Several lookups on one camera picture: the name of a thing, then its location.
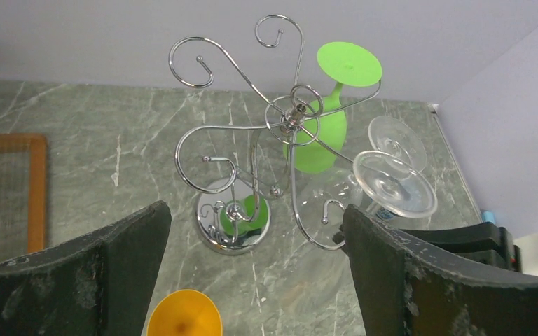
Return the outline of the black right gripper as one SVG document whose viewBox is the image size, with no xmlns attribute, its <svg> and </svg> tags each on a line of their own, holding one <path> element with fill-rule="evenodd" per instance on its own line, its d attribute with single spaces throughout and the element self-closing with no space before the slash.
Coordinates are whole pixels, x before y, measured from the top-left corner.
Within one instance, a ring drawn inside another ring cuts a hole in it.
<svg viewBox="0 0 538 336">
<path fill-rule="evenodd" d="M 522 272 L 520 248 L 505 227 L 491 222 L 444 230 L 403 229 L 402 232 L 467 260 Z"/>
</svg>

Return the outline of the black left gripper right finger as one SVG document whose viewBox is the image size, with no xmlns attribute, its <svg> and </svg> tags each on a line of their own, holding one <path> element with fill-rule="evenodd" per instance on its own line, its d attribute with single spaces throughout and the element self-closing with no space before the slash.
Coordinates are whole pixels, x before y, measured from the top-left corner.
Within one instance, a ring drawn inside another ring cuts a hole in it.
<svg viewBox="0 0 538 336">
<path fill-rule="evenodd" d="M 368 335 L 538 335 L 538 276 L 468 260 L 356 206 L 341 230 Z"/>
</svg>

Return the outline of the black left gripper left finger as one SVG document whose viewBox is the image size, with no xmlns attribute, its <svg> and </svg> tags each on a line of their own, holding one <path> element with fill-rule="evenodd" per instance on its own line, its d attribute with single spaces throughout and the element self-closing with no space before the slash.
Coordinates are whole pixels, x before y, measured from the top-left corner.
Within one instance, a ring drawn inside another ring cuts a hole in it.
<svg viewBox="0 0 538 336">
<path fill-rule="evenodd" d="M 171 222 L 157 201 L 0 263 L 0 335 L 140 335 Z"/>
</svg>

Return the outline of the clear champagne flute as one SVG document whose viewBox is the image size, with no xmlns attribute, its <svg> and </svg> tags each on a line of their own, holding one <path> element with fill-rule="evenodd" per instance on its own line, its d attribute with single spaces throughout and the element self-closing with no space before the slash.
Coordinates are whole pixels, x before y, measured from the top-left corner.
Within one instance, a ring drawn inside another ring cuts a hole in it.
<svg viewBox="0 0 538 336">
<path fill-rule="evenodd" d="M 375 203 L 375 212 L 384 208 L 402 218 L 430 217 L 438 208 L 432 185 L 419 171 L 377 150 L 360 152 L 350 168 L 332 167 L 312 175 L 296 193 L 296 206 L 305 223 L 316 223 L 327 200 L 360 206 L 365 197 Z"/>
</svg>

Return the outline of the clear wine glass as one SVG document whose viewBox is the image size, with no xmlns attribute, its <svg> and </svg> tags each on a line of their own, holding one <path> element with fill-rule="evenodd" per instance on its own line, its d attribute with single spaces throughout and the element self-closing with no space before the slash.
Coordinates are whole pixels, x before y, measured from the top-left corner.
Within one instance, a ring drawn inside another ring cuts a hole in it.
<svg viewBox="0 0 538 336">
<path fill-rule="evenodd" d="M 427 154 L 418 135 L 404 122 L 388 115 L 378 116 L 368 126 L 372 148 L 399 158 L 418 172 L 427 165 Z"/>
</svg>

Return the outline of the green wine glass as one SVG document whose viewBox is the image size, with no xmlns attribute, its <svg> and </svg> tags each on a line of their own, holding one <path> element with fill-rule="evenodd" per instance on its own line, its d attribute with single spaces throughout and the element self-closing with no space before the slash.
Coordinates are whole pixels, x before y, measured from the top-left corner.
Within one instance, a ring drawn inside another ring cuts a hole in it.
<svg viewBox="0 0 538 336">
<path fill-rule="evenodd" d="M 294 161 L 294 168 L 308 174 L 325 172 L 334 166 L 337 154 L 347 138 L 347 115 L 351 104 L 343 104 L 345 87 L 380 89 L 382 65 L 365 47 L 348 41 L 322 45 L 316 54 L 319 68 L 335 86 L 328 95 L 320 95 L 309 85 L 299 83 L 299 70 L 288 96 L 292 107 L 279 126 L 284 135 L 284 154 Z"/>
</svg>

